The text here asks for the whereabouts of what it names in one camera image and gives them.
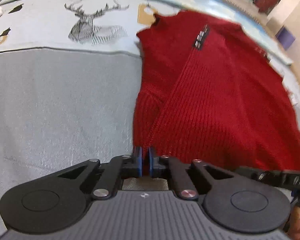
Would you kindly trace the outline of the person's right hand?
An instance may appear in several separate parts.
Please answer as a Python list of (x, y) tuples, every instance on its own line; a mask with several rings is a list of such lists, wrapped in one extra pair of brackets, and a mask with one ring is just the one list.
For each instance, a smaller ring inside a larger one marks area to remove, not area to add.
[(287, 235), (293, 240), (300, 240), (300, 207), (294, 206), (289, 223)]

